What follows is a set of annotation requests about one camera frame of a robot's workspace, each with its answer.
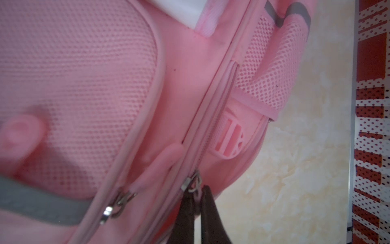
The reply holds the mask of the pink school backpack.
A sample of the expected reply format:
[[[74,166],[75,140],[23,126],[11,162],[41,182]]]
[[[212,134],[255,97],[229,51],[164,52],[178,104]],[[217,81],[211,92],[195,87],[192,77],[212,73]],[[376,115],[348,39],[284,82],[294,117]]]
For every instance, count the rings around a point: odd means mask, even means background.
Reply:
[[[316,1],[1,1],[1,243],[166,244],[254,162]]]

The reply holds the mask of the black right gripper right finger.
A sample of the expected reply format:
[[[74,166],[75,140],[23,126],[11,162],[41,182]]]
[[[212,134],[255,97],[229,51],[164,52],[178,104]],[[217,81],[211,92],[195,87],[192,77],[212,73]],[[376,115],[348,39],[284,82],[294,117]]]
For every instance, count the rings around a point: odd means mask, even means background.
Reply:
[[[209,186],[202,188],[201,198],[201,243],[232,244],[219,216],[213,194]]]

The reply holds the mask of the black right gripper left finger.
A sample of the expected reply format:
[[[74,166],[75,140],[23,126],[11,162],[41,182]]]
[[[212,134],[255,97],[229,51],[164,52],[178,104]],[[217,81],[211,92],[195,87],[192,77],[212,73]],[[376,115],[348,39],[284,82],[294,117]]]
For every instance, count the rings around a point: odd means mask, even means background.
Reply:
[[[195,201],[192,193],[185,192],[167,244],[194,244]]]

